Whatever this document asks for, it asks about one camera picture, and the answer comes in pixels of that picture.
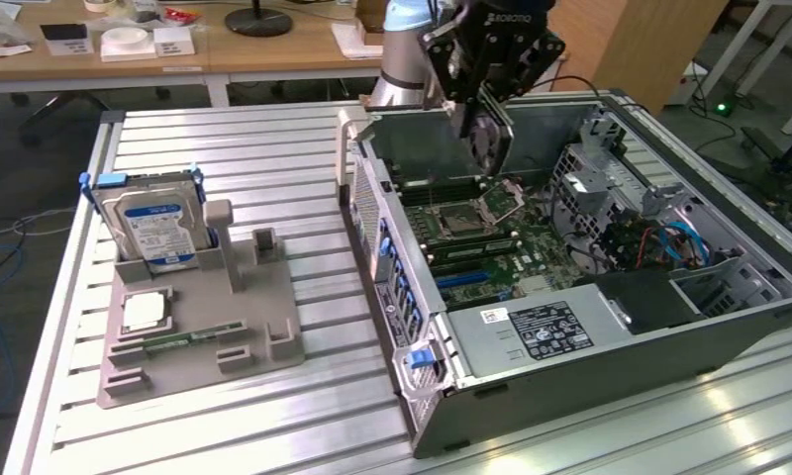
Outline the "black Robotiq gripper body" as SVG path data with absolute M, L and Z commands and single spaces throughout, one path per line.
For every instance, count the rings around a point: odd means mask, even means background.
M 483 38 L 489 32 L 514 32 L 538 39 L 549 31 L 555 0 L 463 1 L 461 37 Z

